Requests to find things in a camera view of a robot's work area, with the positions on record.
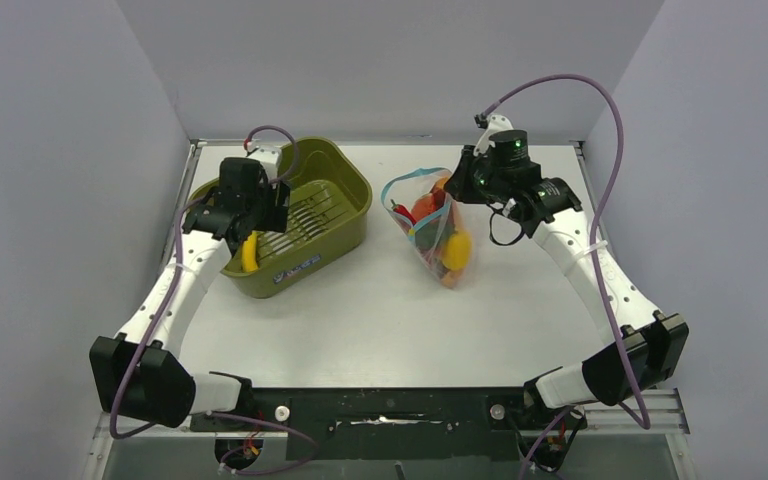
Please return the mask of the clear zip top bag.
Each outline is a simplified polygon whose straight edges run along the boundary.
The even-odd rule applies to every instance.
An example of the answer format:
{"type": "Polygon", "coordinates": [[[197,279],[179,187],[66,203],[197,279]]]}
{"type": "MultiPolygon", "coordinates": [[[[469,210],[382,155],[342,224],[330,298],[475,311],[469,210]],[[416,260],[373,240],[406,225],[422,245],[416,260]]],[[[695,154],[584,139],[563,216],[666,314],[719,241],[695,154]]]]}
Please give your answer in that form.
{"type": "Polygon", "coordinates": [[[429,273],[444,287],[463,282],[474,258],[474,236],[445,190],[452,172],[419,168],[387,182],[382,206],[401,229],[429,273]]]}

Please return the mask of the olive green plastic bin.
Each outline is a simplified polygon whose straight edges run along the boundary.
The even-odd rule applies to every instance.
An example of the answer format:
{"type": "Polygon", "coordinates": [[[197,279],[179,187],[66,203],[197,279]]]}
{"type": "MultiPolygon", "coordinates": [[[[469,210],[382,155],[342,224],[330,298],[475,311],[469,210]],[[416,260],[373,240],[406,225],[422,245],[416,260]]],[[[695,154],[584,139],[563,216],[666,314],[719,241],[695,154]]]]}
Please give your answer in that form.
{"type": "MultiPolygon", "coordinates": [[[[304,137],[282,146],[279,175],[300,161],[287,179],[291,188],[284,233],[259,232],[259,269],[244,273],[241,249],[223,267],[242,294],[265,299],[297,284],[366,238],[372,190],[367,179],[331,140],[304,137]]],[[[221,147],[220,161],[247,158],[243,147],[221,147]]]]}

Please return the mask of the dark green toy avocado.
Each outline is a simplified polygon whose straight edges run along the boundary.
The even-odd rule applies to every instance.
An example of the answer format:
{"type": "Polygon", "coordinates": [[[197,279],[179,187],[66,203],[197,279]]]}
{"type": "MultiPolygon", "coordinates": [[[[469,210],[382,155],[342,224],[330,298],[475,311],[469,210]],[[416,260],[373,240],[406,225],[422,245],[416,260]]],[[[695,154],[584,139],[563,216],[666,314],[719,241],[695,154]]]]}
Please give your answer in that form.
{"type": "Polygon", "coordinates": [[[438,250],[456,230],[451,216],[438,216],[415,230],[414,245],[420,252],[438,250]]]}

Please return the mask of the red toy chili pepper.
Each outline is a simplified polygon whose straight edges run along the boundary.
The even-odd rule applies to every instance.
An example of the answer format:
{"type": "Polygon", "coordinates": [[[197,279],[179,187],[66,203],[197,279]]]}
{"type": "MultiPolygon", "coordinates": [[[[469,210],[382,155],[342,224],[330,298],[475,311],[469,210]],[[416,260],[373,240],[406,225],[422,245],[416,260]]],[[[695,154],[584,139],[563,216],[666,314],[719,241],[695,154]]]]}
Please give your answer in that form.
{"type": "Polygon", "coordinates": [[[397,203],[394,200],[390,201],[391,203],[391,211],[393,213],[396,213],[403,217],[409,225],[413,226],[416,224],[416,220],[412,213],[407,209],[407,207],[403,204],[397,203]]]}

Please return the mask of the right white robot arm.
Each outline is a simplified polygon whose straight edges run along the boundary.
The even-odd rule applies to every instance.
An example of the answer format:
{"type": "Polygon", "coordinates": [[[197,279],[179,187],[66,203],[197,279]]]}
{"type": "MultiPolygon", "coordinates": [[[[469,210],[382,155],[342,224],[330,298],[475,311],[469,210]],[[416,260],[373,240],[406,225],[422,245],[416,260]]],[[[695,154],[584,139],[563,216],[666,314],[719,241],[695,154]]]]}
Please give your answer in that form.
{"type": "Polygon", "coordinates": [[[605,244],[589,236],[590,221],[578,196],[559,177],[546,177],[529,155],[527,133],[508,129],[466,145],[444,189],[463,204],[487,205],[520,227],[575,290],[605,347],[591,357],[526,383],[524,417],[550,425],[568,405],[617,405],[669,379],[689,327],[667,315],[622,271],[605,244]]]}

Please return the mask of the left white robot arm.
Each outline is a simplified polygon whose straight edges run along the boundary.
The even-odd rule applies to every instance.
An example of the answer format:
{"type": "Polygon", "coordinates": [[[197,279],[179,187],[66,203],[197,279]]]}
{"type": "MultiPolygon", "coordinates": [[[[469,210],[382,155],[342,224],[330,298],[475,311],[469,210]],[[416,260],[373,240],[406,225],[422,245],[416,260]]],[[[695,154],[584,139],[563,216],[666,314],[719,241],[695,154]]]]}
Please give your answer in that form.
{"type": "Polygon", "coordinates": [[[124,416],[177,427],[189,416],[230,412],[244,401],[249,380],[191,373],[178,357],[209,287],[256,231],[284,232],[290,187],[276,176],[281,155],[260,150],[227,157],[218,180],[190,200],[173,224],[173,253],[133,316],[110,337],[98,337],[89,359],[109,429],[125,437],[124,416]]]}

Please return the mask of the yellow toy banana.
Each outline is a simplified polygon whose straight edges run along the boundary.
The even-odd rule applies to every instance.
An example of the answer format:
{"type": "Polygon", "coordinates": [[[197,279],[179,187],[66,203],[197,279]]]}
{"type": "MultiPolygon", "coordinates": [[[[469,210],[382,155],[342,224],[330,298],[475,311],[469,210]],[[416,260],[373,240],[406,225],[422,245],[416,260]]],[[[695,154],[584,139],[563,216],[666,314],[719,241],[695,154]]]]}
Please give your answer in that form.
{"type": "Polygon", "coordinates": [[[253,273],[259,269],[257,258],[259,233],[253,231],[241,247],[241,268],[244,273],[253,273]]]}

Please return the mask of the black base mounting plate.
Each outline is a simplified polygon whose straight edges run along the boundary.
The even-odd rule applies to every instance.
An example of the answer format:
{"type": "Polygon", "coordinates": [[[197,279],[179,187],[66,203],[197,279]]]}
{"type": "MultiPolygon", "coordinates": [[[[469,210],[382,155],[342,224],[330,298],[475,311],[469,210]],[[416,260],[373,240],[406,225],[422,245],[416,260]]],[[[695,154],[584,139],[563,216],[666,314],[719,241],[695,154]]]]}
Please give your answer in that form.
{"type": "Polygon", "coordinates": [[[243,433],[241,417],[285,425],[315,440],[320,460],[437,460],[519,458],[518,443],[533,442],[558,410],[531,399],[521,386],[463,388],[251,389],[231,418],[192,417],[196,432],[243,433]]]}

